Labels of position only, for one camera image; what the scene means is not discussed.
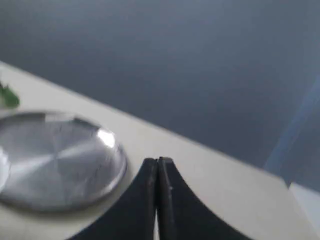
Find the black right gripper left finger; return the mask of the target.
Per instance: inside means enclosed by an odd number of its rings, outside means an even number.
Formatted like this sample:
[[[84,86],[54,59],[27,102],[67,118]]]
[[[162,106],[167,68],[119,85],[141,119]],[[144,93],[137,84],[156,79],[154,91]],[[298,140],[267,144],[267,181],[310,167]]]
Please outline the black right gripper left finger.
[[[144,159],[136,177],[110,209],[71,240],[152,240],[157,161]]]

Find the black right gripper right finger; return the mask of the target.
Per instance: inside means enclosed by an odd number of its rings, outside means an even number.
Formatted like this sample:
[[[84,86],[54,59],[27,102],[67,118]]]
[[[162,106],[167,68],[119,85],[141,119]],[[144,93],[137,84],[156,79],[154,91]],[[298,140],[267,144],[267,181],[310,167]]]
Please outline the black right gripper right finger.
[[[161,240],[248,240],[189,188],[174,161],[158,159],[158,230]]]

